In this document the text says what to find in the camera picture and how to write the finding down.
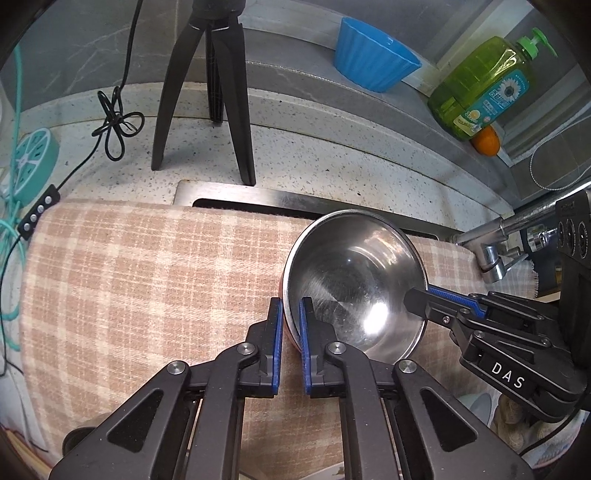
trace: plaid cloth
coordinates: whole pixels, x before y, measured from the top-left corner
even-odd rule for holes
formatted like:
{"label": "plaid cloth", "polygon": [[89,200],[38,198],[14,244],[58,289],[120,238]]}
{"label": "plaid cloth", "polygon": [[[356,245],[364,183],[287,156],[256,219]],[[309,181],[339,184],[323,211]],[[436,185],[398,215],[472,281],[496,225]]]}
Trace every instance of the plaid cloth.
{"label": "plaid cloth", "polygon": [[[167,362],[201,363],[242,341],[248,325],[266,318],[291,246],[309,223],[119,202],[63,201],[44,214],[28,251],[21,345],[55,459],[67,432],[117,408]],[[469,251],[412,240],[431,283],[486,292]],[[535,285],[524,262],[495,288],[532,298]],[[455,394],[479,388],[442,327],[429,326],[414,357]],[[279,395],[246,401],[242,456],[272,480],[342,460],[337,401],[304,395],[300,356],[287,338]]]}

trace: screw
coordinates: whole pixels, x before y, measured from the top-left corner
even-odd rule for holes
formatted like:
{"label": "screw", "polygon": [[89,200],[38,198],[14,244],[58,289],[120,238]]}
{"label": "screw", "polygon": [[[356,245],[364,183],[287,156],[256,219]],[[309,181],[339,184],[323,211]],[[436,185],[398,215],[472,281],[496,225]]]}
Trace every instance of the screw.
{"label": "screw", "polygon": [[238,353],[241,355],[250,355],[255,351],[255,348],[256,347],[249,342],[242,342],[238,344],[236,350],[238,350]]}
{"label": "screw", "polygon": [[405,374],[411,374],[417,371],[417,364],[412,360],[400,360],[398,368]]}
{"label": "screw", "polygon": [[185,363],[182,360],[175,360],[166,366],[166,370],[171,375],[178,375],[184,372]]}
{"label": "screw", "polygon": [[347,350],[347,346],[343,342],[329,343],[326,348],[329,350],[330,353],[334,353],[335,355],[340,355],[345,350]]}

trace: blue plastic bowl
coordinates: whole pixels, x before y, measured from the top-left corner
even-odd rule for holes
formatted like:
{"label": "blue plastic bowl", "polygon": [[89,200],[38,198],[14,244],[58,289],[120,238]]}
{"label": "blue plastic bowl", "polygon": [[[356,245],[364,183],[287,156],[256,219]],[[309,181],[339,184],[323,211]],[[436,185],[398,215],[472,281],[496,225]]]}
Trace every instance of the blue plastic bowl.
{"label": "blue plastic bowl", "polygon": [[335,67],[351,82],[385,92],[420,66],[417,56],[395,38],[354,18],[342,19]]}

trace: camera lens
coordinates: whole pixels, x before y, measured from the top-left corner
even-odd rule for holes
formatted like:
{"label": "camera lens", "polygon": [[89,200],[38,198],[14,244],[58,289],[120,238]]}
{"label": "camera lens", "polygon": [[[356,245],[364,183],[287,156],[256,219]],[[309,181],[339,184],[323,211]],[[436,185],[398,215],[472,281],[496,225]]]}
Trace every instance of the camera lens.
{"label": "camera lens", "polygon": [[558,246],[564,246],[564,225],[562,222],[558,224]]}
{"label": "camera lens", "polygon": [[587,228],[583,222],[579,224],[579,252],[581,258],[587,255]]}
{"label": "camera lens", "polygon": [[566,222],[566,246],[569,249],[571,255],[574,254],[574,225],[573,221],[569,218]]}

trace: tripod leg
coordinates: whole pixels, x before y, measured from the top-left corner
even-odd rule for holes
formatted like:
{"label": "tripod leg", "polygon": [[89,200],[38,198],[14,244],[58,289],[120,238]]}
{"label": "tripod leg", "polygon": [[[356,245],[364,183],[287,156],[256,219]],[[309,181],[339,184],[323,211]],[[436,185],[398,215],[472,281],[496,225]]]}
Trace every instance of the tripod leg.
{"label": "tripod leg", "polygon": [[230,18],[226,28],[213,29],[212,41],[240,177],[244,185],[254,186],[256,177],[246,89],[244,31],[238,18]]}
{"label": "tripod leg", "polygon": [[177,106],[178,96],[181,93],[185,76],[202,35],[203,30],[192,27],[190,23],[187,23],[174,44],[168,62],[166,77],[164,78],[160,106],[158,107],[154,145],[152,147],[152,170],[159,170],[160,165],[162,165],[164,147],[170,130],[170,122],[173,119],[174,108]]}
{"label": "tripod leg", "polygon": [[216,52],[213,49],[212,29],[209,27],[205,32],[205,66],[209,118],[213,123],[221,124],[223,120],[222,85],[220,85],[220,74],[217,70]]}

